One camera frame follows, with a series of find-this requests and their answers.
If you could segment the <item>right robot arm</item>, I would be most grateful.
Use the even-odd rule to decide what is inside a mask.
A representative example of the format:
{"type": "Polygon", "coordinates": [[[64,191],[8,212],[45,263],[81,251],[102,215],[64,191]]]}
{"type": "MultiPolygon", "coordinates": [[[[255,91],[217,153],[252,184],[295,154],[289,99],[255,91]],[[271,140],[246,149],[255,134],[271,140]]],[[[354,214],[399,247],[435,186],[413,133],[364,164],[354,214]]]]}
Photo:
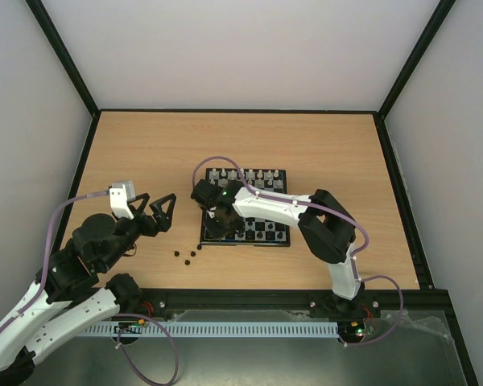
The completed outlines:
{"type": "Polygon", "coordinates": [[[191,199],[204,211],[207,232],[219,240],[226,236],[247,237],[255,218],[296,228],[309,250],[328,266],[332,282],[331,308],[351,315],[363,305],[364,288],[355,257],[356,223],[353,217],[325,190],[313,195],[287,195],[257,190],[239,181],[224,187],[201,179],[191,199]]]}

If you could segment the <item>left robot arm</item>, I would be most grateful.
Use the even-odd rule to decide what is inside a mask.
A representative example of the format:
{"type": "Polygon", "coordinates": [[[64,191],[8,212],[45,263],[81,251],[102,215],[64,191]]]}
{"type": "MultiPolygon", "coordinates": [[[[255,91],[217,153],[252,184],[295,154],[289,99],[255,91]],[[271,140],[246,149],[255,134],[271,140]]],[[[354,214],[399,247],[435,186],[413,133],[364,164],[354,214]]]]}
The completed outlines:
{"type": "Polygon", "coordinates": [[[20,385],[54,350],[94,323],[135,316],[142,291],[128,273],[91,289],[140,237],[170,229],[176,197],[150,203],[147,193],[132,196],[111,188],[106,194],[112,213],[89,216],[62,249],[45,257],[27,292],[0,322],[0,385],[20,385]]]}

